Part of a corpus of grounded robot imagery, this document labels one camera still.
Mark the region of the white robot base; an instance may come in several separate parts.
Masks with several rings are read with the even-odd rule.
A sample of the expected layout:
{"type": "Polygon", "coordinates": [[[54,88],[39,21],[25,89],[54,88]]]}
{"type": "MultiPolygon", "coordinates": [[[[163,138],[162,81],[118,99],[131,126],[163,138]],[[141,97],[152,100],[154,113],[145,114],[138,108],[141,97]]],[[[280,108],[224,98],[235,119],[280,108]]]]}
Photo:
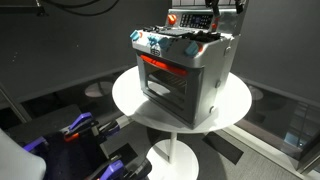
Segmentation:
{"type": "Polygon", "coordinates": [[[45,161],[24,150],[0,129],[0,180],[43,180],[45,161]]]}

